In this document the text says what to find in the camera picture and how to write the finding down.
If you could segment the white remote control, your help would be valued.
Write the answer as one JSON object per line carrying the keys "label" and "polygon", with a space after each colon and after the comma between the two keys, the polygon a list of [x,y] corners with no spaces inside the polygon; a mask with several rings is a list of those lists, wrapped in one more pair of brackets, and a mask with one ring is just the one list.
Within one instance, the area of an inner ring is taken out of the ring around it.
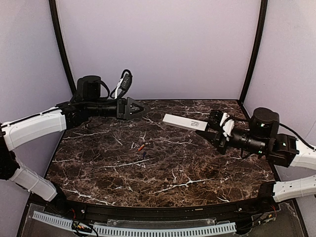
{"label": "white remote control", "polygon": [[164,122],[167,125],[187,129],[187,130],[193,130],[193,131],[205,131],[207,128],[207,122],[200,121],[196,119],[190,119],[170,114],[165,114],[162,122]]}

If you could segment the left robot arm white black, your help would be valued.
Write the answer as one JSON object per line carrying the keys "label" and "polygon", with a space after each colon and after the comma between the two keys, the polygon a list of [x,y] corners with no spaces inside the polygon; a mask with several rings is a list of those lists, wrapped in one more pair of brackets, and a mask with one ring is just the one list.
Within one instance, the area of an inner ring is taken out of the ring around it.
{"label": "left robot arm white black", "polygon": [[47,202],[63,193],[50,181],[24,165],[14,150],[45,135],[78,127],[92,117],[132,120],[142,117],[148,106],[130,97],[124,98],[132,84],[130,70],[124,70],[113,92],[100,76],[84,76],[70,101],[57,104],[44,112],[0,126],[0,178],[10,180]]}

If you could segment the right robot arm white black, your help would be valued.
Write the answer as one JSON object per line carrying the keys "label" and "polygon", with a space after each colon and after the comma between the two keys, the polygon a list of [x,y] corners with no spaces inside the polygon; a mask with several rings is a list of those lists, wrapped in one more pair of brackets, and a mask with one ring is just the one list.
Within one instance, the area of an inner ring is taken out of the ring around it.
{"label": "right robot arm white black", "polygon": [[[206,127],[196,133],[212,144],[216,150],[225,154],[228,147],[240,150],[248,155],[265,157],[268,162],[283,167],[316,168],[316,148],[308,144],[293,129],[291,135],[279,133],[282,125],[279,114],[268,108],[259,107],[246,120],[248,129],[235,127],[240,118],[222,111],[212,110]],[[271,181],[260,186],[258,199],[270,202],[282,202],[316,193],[316,177],[292,181]]]}

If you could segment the black front rail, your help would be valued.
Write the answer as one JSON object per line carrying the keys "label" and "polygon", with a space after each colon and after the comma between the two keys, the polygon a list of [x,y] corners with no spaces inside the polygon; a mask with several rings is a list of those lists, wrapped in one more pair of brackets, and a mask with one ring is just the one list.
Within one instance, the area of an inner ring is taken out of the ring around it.
{"label": "black front rail", "polygon": [[256,199],[191,207],[120,207],[67,201],[76,217],[82,220],[106,222],[109,219],[128,221],[185,221],[213,218],[222,220],[243,220],[259,213],[260,204]]}

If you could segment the left black frame post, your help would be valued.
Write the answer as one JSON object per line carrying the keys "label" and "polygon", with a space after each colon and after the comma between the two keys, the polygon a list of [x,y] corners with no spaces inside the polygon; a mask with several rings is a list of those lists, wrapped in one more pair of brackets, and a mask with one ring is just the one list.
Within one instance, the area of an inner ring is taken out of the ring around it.
{"label": "left black frame post", "polygon": [[57,42],[57,47],[59,50],[59,55],[60,55],[63,69],[64,69],[64,72],[66,75],[68,86],[71,90],[71,93],[74,95],[76,93],[77,89],[75,86],[75,81],[74,81],[74,78],[73,78],[73,75],[71,72],[70,63],[68,60],[66,48],[64,45],[64,41],[63,41],[63,36],[62,36],[62,32],[61,32],[61,25],[60,25],[58,9],[57,9],[57,1],[56,0],[49,0],[48,3],[49,3],[49,8],[50,8],[50,15],[51,15],[51,20],[52,20],[52,24],[53,24],[54,33],[55,33],[55,38],[56,38],[56,42]]}

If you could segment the black frame post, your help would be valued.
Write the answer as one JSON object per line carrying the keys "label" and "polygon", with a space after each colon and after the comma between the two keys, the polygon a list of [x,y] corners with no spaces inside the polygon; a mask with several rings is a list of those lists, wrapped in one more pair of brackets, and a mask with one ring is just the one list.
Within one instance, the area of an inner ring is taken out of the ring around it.
{"label": "black frame post", "polygon": [[268,8],[268,0],[261,0],[258,23],[257,23],[257,28],[256,28],[255,38],[254,38],[254,44],[253,44],[245,80],[244,80],[241,94],[238,100],[241,105],[243,105],[245,102],[245,99],[250,87],[251,79],[253,76],[253,72],[255,69],[255,65],[256,65],[259,49],[260,49],[262,34],[264,30],[264,25],[265,25],[267,8]]}
{"label": "black frame post", "polygon": [[61,32],[61,25],[60,25],[58,9],[57,9],[57,1],[56,0],[49,0],[48,3],[49,3],[49,8],[50,8],[50,15],[51,15],[51,20],[52,20],[52,24],[53,24],[54,33],[55,33],[55,38],[56,38],[56,42],[57,42],[57,47],[59,50],[59,55],[60,55],[63,69],[64,69],[64,72],[66,75],[68,86],[71,90],[71,93],[74,95],[76,93],[77,89],[75,86],[75,81],[74,81],[74,78],[73,78],[73,75],[71,72],[70,63],[68,60],[66,48],[64,45],[64,41],[63,41],[63,36],[62,36],[62,32]]}

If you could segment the right black frame post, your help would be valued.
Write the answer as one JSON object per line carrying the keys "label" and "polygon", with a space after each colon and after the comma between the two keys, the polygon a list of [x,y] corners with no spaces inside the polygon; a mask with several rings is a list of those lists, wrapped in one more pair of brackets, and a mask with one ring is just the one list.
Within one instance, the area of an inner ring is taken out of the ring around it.
{"label": "right black frame post", "polygon": [[261,0],[258,23],[257,23],[257,28],[256,28],[255,38],[254,38],[254,44],[253,44],[245,80],[244,80],[241,94],[238,100],[241,105],[243,105],[245,102],[245,99],[250,87],[251,79],[253,76],[253,72],[255,69],[255,65],[256,65],[259,49],[260,49],[262,34],[264,30],[264,25],[265,25],[267,8],[268,8],[268,0]]}

